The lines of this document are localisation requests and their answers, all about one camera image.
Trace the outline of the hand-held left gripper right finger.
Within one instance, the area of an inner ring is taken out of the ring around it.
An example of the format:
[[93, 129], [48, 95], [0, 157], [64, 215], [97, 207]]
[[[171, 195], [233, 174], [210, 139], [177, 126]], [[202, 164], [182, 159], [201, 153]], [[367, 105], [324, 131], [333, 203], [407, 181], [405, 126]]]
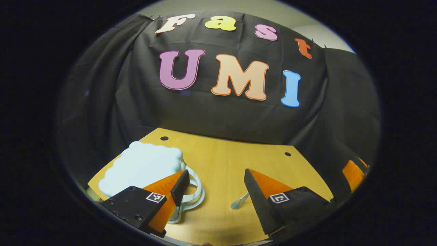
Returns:
[[272, 240], [308, 230], [337, 207], [306, 186], [291, 188], [253, 169], [245, 170], [244, 183], [262, 230]]

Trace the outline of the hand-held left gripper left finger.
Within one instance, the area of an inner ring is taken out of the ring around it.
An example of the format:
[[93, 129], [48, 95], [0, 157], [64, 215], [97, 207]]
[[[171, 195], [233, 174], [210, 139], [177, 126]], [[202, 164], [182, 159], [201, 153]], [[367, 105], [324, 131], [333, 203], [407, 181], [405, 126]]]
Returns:
[[129, 186], [102, 202], [109, 212], [147, 234], [163, 238], [165, 226], [190, 184], [187, 170], [179, 171], [144, 188]]

